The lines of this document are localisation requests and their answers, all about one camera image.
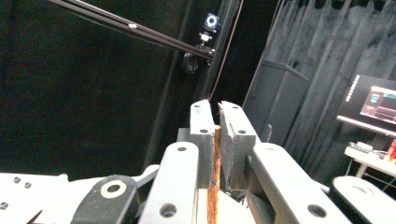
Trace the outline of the black metal rail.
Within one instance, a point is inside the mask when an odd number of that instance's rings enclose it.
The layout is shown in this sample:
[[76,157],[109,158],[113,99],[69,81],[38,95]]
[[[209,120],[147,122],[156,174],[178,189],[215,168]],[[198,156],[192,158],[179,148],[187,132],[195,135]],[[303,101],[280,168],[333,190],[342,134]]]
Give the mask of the black metal rail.
[[69,10],[82,18],[98,22],[99,24],[108,26],[111,29],[116,29],[124,34],[142,37],[143,39],[146,39],[147,41],[152,41],[153,43],[159,44],[160,46],[166,46],[172,49],[178,49],[184,52],[188,52],[209,61],[214,58],[214,49],[207,47],[197,48],[168,35],[164,35],[162,33],[149,29],[148,27],[145,27],[134,21],[129,21],[121,16],[105,11],[99,7],[85,3],[81,0],[46,1],[58,7]]

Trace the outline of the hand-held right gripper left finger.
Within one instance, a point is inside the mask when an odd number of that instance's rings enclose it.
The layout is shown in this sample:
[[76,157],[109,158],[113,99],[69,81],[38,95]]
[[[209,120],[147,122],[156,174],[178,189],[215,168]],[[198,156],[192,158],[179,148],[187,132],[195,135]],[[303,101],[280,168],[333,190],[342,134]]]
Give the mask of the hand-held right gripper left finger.
[[210,103],[201,100],[191,105],[190,127],[179,128],[178,142],[191,142],[198,146],[198,179],[199,189],[207,189],[213,173],[215,123]]

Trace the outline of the black stand pole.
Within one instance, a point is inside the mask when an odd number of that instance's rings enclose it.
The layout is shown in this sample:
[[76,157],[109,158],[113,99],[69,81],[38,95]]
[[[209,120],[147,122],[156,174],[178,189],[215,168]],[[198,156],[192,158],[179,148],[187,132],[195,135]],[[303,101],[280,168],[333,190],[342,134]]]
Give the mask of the black stand pole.
[[218,16],[220,18],[220,28],[214,36],[212,48],[215,50],[214,57],[209,63],[204,61],[201,70],[201,77],[195,92],[195,98],[209,98],[216,86],[219,70],[223,64],[226,49],[229,46],[229,38],[233,33],[234,23],[238,18],[244,0],[221,0]]

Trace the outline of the red can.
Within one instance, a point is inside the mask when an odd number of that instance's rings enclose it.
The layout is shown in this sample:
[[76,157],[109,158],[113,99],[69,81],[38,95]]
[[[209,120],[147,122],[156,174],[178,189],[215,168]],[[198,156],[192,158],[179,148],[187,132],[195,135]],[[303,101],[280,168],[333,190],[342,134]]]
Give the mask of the red can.
[[392,161],[395,157],[396,157],[396,139],[393,139],[389,146],[385,160]]

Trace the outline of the dark cabinet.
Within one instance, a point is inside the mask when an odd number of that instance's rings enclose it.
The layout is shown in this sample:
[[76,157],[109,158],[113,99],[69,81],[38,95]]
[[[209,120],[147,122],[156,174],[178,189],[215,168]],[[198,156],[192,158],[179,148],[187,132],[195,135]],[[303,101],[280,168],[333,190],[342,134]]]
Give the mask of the dark cabinet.
[[262,142],[285,145],[308,84],[307,77],[285,63],[259,63],[243,109]]

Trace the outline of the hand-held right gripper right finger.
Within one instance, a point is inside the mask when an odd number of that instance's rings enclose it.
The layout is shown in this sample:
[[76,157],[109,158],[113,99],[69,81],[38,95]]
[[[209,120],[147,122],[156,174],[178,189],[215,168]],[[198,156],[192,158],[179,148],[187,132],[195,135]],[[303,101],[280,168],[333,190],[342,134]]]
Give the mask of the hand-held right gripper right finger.
[[220,156],[227,189],[248,188],[245,176],[246,156],[257,142],[257,134],[243,108],[221,101],[219,103],[221,127]]

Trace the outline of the white desk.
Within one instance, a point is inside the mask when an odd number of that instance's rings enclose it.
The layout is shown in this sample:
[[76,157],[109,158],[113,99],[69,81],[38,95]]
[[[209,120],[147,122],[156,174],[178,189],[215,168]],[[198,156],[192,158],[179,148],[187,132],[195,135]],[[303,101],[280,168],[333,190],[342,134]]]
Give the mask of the white desk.
[[386,190],[389,187],[396,189],[396,159],[390,160],[386,157],[380,159],[373,150],[365,153],[353,147],[346,147],[345,154],[350,158],[349,165],[346,169],[346,175],[349,174],[352,162],[355,161],[360,165],[357,173],[355,174],[356,177],[362,178],[364,175],[366,175],[370,176],[371,178],[375,178],[366,172],[368,168],[372,168],[378,172],[381,172],[382,174],[392,176],[392,179],[389,182],[379,179],[379,182],[385,184],[383,190]]

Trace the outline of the brown wooden chopstick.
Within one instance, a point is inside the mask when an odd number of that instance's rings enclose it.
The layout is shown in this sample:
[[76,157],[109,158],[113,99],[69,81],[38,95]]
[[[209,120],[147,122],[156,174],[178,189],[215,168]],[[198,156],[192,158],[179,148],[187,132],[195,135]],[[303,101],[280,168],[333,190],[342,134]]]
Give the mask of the brown wooden chopstick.
[[213,158],[213,174],[211,183],[207,191],[207,223],[218,223],[218,209],[219,209],[219,182],[220,182],[220,126],[215,126],[214,134],[214,158]]

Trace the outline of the computer monitor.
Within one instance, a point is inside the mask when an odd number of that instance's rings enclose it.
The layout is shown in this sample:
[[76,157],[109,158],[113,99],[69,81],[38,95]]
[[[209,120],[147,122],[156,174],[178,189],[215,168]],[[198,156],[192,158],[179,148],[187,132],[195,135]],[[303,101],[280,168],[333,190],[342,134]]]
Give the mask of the computer monitor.
[[396,81],[356,75],[336,118],[396,138]]

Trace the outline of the grey curtain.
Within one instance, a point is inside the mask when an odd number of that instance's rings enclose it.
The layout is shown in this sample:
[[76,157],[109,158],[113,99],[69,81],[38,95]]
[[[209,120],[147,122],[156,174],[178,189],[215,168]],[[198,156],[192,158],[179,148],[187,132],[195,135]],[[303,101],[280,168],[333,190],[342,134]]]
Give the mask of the grey curtain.
[[336,116],[356,75],[396,80],[396,0],[283,0],[263,60],[309,79],[282,147],[328,185],[347,168],[348,142],[375,139]]

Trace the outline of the small white object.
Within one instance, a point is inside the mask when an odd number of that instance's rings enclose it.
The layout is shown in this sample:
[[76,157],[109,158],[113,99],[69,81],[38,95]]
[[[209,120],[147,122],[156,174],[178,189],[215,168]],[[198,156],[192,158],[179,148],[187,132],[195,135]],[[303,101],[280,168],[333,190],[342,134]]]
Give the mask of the small white object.
[[348,146],[364,153],[371,153],[373,151],[373,148],[371,146],[366,146],[363,143],[349,142]]

